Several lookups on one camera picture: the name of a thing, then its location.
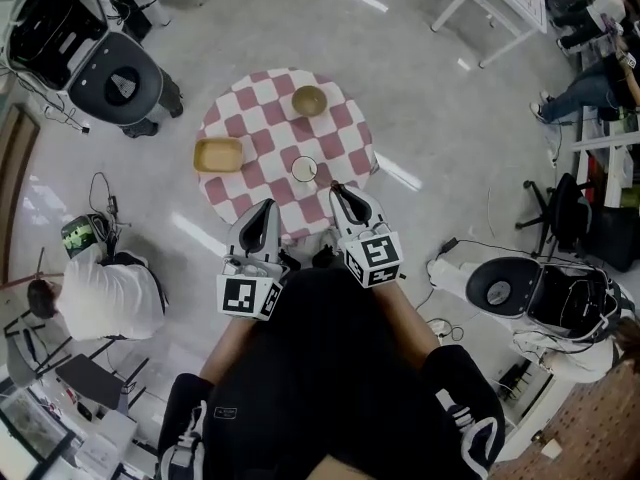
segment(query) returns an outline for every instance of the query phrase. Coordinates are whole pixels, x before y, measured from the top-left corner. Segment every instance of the robotic hand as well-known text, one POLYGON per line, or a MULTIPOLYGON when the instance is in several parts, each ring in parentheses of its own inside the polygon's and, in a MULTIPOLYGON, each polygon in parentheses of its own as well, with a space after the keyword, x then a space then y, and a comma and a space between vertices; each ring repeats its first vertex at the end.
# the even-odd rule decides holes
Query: robotic hand
POLYGON ((340 233, 344 262, 364 288, 394 281, 404 260, 398 233, 380 203, 362 190, 331 183, 329 202, 340 233))
POLYGON ((217 278, 220 313, 269 320, 282 291, 279 281, 290 270, 279 250, 280 210, 273 199, 265 199, 229 231, 228 254, 217 278))

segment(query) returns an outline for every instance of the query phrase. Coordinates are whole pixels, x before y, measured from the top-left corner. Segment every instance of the black hair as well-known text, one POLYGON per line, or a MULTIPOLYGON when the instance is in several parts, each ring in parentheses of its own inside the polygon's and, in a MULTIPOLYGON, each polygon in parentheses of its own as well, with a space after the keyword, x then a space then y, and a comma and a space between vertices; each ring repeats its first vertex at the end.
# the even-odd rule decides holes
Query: black hair
POLYGON ((633 8, 633 12, 635 12, 636 14, 640 14, 640 4, 638 3, 638 0, 626 0, 626 1, 633 8))
POLYGON ((47 282, 42 279, 36 279, 29 283, 27 300, 31 312, 42 320, 52 318, 56 314, 54 305, 56 296, 47 282))

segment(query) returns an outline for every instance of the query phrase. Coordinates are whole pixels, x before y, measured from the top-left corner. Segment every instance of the pink and white checkered pattern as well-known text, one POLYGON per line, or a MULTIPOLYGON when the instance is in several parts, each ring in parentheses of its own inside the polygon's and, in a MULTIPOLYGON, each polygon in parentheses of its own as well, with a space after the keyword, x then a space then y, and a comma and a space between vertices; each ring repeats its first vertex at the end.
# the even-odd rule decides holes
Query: pink and white checkered pattern
POLYGON ((331 180, 364 188, 375 164, 371 132, 356 102, 328 78, 295 68, 246 76, 220 96, 204 117, 197 140, 237 137, 244 165, 228 174, 200 173, 200 189, 220 217, 233 224, 267 198, 280 207, 282 237, 302 238, 328 228, 331 180), (312 118, 293 110, 296 89, 314 85, 327 110, 312 118), (298 197, 291 165, 299 156, 318 164, 314 194, 298 197))

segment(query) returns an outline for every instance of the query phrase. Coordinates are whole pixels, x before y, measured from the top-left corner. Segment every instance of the wooden tray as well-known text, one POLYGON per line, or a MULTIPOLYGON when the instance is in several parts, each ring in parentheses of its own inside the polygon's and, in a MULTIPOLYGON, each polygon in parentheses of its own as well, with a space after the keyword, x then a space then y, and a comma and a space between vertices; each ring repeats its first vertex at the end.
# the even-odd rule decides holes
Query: wooden tray
POLYGON ((236 172, 243 160, 238 139, 201 139, 193 152, 193 167, 198 172, 236 172))

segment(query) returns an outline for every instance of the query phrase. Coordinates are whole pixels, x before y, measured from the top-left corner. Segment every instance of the person in black shirt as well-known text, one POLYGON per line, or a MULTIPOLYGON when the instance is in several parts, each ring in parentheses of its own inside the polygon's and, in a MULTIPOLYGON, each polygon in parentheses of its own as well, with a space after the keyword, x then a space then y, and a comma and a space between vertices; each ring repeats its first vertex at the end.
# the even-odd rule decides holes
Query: person in black shirt
POLYGON ((396 283, 314 268, 270 321, 233 319, 200 375, 176 379, 157 477, 487 478, 504 421, 467 352, 440 346, 396 283), (176 451, 194 442, 196 459, 176 451))
POLYGON ((598 107, 618 110, 624 107, 634 110, 640 106, 640 40, 616 38, 616 53, 580 73, 560 96, 553 98, 546 91, 540 93, 543 104, 531 103, 536 118, 551 123, 581 107, 598 107), (638 62, 631 68, 626 54, 630 53, 638 62))

